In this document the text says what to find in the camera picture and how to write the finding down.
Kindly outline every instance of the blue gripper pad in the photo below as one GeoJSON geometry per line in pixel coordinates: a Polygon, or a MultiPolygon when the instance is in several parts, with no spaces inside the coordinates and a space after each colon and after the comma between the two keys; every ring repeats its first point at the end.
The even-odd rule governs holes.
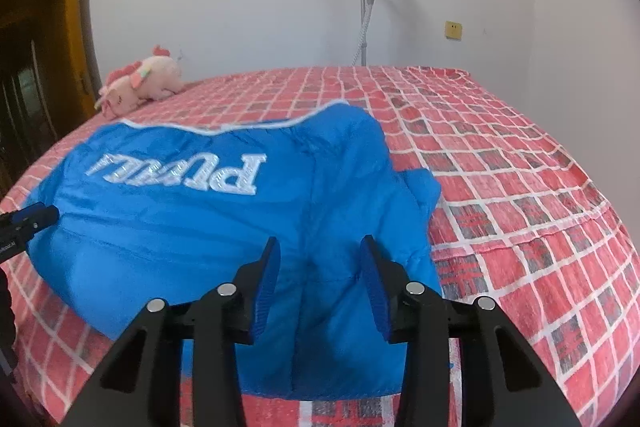
{"type": "Polygon", "coordinates": [[[380,272],[378,272],[366,239],[360,242],[360,268],[362,270],[362,279],[367,287],[367,294],[371,302],[371,311],[373,312],[373,320],[376,323],[376,328],[382,333],[383,338],[388,341],[391,335],[389,300],[382,286],[380,272]]]}
{"type": "Polygon", "coordinates": [[[254,301],[254,323],[251,326],[251,336],[254,341],[262,334],[267,325],[269,309],[273,302],[273,291],[276,287],[278,272],[280,271],[280,244],[275,241],[262,272],[262,279],[258,285],[254,301]]]}

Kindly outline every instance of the white trim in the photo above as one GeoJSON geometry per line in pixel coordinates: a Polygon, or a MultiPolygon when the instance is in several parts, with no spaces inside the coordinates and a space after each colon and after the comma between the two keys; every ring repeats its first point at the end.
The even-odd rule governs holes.
{"type": "Polygon", "coordinates": [[[380,413],[382,415],[382,427],[394,427],[396,415],[394,414],[394,397],[380,397],[380,413]]]}
{"type": "Polygon", "coordinates": [[[172,129],[179,129],[182,131],[202,134],[204,136],[217,136],[219,134],[224,134],[226,132],[243,130],[243,129],[282,129],[286,127],[292,127],[294,125],[297,125],[307,120],[308,118],[311,118],[312,116],[315,116],[316,114],[319,114],[325,109],[332,107],[332,105],[338,105],[338,104],[349,105],[349,102],[343,99],[332,100],[331,102],[325,103],[321,107],[316,107],[310,113],[305,114],[303,116],[299,116],[297,118],[293,118],[292,120],[284,120],[284,121],[272,122],[272,123],[255,122],[255,123],[248,123],[248,124],[224,124],[222,128],[215,129],[215,130],[206,130],[206,129],[201,129],[199,127],[189,127],[187,125],[178,125],[176,123],[148,123],[148,124],[136,123],[136,122],[127,120],[126,118],[122,118],[121,120],[118,120],[115,123],[123,123],[125,125],[128,125],[129,127],[133,127],[134,129],[147,129],[149,127],[169,127],[172,129]]]}
{"type": "Polygon", "coordinates": [[[314,403],[301,401],[298,408],[298,427],[312,427],[314,403]]]}

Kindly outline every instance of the plush toy ear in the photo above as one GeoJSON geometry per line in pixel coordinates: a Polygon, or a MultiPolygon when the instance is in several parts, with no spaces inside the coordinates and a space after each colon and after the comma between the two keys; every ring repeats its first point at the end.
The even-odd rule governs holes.
{"type": "Polygon", "coordinates": [[[100,90],[98,91],[100,98],[98,98],[98,100],[96,100],[96,102],[94,103],[94,109],[102,107],[102,112],[104,113],[104,106],[108,103],[107,95],[109,94],[110,90],[111,89],[109,88],[109,86],[102,86],[100,88],[100,90]]]}
{"type": "Polygon", "coordinates": [[[142,85],[142,81],[145,80],[150,71],[151,69],[148,66],[145,66],[144,68],[138,68],[135,73],[131,73],[129,75],[131,87],[133,87],[133,89],[138,89],[142,85]]]}
{"type": "Polygon", "coordinates": [[[109,102],[109,100],[104,100],[102,102],[102,115],[105,118],[107,118],[107,109],[111,109],[111,102],[109,102]]]}

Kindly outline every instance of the wooden door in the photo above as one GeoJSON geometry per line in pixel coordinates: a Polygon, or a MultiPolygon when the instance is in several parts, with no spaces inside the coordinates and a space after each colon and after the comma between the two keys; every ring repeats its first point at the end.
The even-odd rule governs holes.
{"type": "Polygon", "coordinates": [[[89,79],[84,45],[82,44],[82,28],[80,25],[80,0],[65,0],[66,40],[69,58],[76,83],[76,93],[82,115],[88,120],[95,114],[95,99],[89,79]]]}
{"type": "Polygon", "coordinates": [[[19,150],[28,164],[56,141],[33,62],[31,29],[24,22],[0,30],[0,110],[7,147],[19,150]]]}
{"type": "Polygon", "coordinates": [[[4,159],[2,144],[0,143],[0,198],[4,198],[14,184],[6,165],[7,163],[4,159]]]}
{"type": "Polygon", "coordinates": [[[24,141],[12,82],[11,73],[0,68],[0,162],[2,171],[15,183],[34,158],[24,141]]]}

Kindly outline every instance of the bedsheet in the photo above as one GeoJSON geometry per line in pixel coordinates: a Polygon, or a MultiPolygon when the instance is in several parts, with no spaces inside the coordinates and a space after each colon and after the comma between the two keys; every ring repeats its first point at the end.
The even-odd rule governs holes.
{"type": "MultiPolygon", "coordinates": [[[[559,382],[585,427],[597,425],[640,364],[640,259],[609,201],[553,138],[461,70],[303,68],[198,82],[130,115],[138,123],[224,124],[302,116],[337,98],[382,125],[397,169],[426,166],[442,197],[425,233],[450,299],[491,295],[559,382]]],[[[52,147],[0,203],[16,209],[96,116],[52,147]]],[[[21,254],[2,266],[27,393],[60,420],[110,341],[54,295],[21,254]]],[[[455,342],[450,425],[460,424],[455,342]]],[[[191,382],[182,416],[191,424],[191,382]]],[[[244,397],[250,426],[393,425],[397,396],[340,402],[244,397]]]]}

